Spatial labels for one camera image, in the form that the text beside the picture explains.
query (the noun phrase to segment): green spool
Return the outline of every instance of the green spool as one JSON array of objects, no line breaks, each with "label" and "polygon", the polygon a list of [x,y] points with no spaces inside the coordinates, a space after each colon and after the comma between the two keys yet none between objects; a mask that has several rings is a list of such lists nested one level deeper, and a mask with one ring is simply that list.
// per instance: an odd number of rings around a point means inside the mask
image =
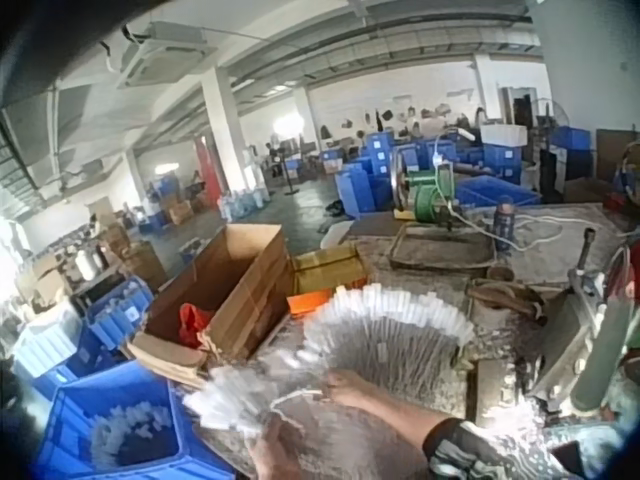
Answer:
[{"label": "green spool", "polygon": [[455,184],[451,170],[447,166],[437,170],[424,170],[407,174],[407,182],[415,190],[414,213],[418,222],[434,223],[437,219],[436,203],[444,201],[436,186],[436,175],[438,176],[438,186],[444,197],[453,198]]}]

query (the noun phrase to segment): bundle of plastic tubes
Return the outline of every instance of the bundle of plastic tubes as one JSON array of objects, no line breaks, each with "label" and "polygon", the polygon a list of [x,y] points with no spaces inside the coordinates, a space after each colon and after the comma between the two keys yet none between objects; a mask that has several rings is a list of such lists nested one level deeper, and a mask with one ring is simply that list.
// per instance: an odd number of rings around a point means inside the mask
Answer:
[{"label": "bundle of plastic tubes", "polygon": [[[258,434],[275,411],[290,424],[291,445],[314,474],[404,478],[423,459],[383,422],[318,402],[326,374],[333,368],[352,370],[428,406],[435,383],[451,368],[458,347],[472,337],[466,317],[434,293],[414,295],[379,284],[339,288],[305,320],[302,348],[264,352],[241,368],[213,369],[207,385],[184,402],[204,428],[247,436]],[[381,451],[386,460],[377,455],[374,461],[374,453]]]}]

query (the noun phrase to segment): factory wall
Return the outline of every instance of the factory wall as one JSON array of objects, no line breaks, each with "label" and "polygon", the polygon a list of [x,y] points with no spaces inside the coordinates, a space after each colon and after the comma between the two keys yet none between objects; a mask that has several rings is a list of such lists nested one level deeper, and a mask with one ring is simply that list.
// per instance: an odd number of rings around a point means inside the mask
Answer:
[{"label": "factory wall", "polygon": [[88,223],[87,205],[103,197],[110,198],[110,193],[111,184],[107,179],[29,218],[22,226],[33,253]]},{"label": "factory wall", "polygon": [[87,205],[104,197],[109,198],[114,211],[122,210],[124,202],[127,202],[129,207],[141,204],[125,161],[120,161],[105,181],[82,190],[26,220],[22,226],[33,252],[42,251],[53,241],[88,223]]},{"label": "factory wall", "polygon": [[[492,72],[495,87],[533,87],[538,98],[551,96],[546,67],[542,63],[529,61],[493,61]],[[325,125],[334,139],[354,137],[358,130],[373,131],[376,128],[375,110],[394,113],[394,119],[384,122],[400,130],[406,124],[398,121],[398,113],[413,106],[419,115],[424,108],[434,111],[447,104],[451,113],[444,117],[449,123],[462,114],[471,123],[475,112],[482,106],[479,82],[472,61],[457,61],[439,64],[399,68],[370,75],[351,78],[310,92],[311,105],[317,128]],[[364,121],[365,114],[371,116],[371,124]],[[343,127],[347,120],[351,127]]]},{"label": "factory wall", "polygon": [[140,177],[144,185],[148,185],[149,182],[159,178],[155,173],[158,165],[166,163],[180,164],[180,167],[176,170],[176,175],[180,179],[182,186],[189,185],[193,178],[193,172],[200,170],[195,145],[192,141],[149,150],[139,155],[137,161]]},{"label": "factory wall", "polygon": [[637,0],[528,0],[544,48],[553,99],[572,127],[632,130],[640,124]]},{"label": "factory wall", "polygon": [[126,159],[122,159],[116,166],[107,182],[109,183],[109,200],[115,211],[122,210],[124,203],[129,205],[129,208],[142,205],[142,199],[136,190],[131,168]]},{"label": "factory wall", "polygon": [[273,123],[278,118],[297,111],[293,96],[288,96],[240,117],[245,144],[255,145],[259,155],[266,155],[268,152],[265,144],[274,133]]}]

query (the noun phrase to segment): support column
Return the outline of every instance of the support column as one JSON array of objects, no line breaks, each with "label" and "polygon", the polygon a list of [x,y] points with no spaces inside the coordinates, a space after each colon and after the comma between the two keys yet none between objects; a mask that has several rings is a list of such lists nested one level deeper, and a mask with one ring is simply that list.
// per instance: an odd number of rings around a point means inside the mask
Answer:
[{"label": "support column", "polygon": [[478,77],[480,100],[484,105],[487,118],[502,118],[500,106],[500,92],[495,76],[495,68],[488,53],[476,53],[473,55]]},{"label": "support column", "polygon": [[640,127],[640,7],[632,0],[528,0],[553,100],[572,127]]},{"label": "support column", "polygon": [[147,192],[140,176],[140,170],[138,169],[138,160],[133,153],[133,150],[127,150],[122,154],[122,161],[125,162],[131,172],[131,178],[133,178],[133,184],[136,187],[136,192],[139,198],[139,205],[142,205],[142,201],[147,198]]},{"label": "support column", "polygon": [[202,75],[202,91],[220,163],[229,189],[245,190],[244,150],[246,148],[236,100],[226,70],[214,67]]},{"label": "support column", "polygon": [[296,88],[293,91],[293,100],[296,103],[298,115],[304,120],[304,131],[302,137],[304,141],[316,144],[316,150],[320,151],[320,142],[318,141],[318,131],[316,130],[316,122],[313,117],[313,110],[309,102],[309,92],[304,87]]}]

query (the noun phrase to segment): white box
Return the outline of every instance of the white box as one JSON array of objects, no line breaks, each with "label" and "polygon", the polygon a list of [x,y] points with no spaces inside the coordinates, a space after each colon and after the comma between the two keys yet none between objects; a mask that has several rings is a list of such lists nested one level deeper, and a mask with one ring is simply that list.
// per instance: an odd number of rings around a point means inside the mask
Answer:
[{"label": "white box", "polygon": [[38,378],[78,351],[81,332],[82,319],[67,299],[28,323],[12,353]]},{"label": "white box", "polygon": [[501,147],[524,147],[527,145],[527,127],[521,125],[482,125],[482,142]]}]

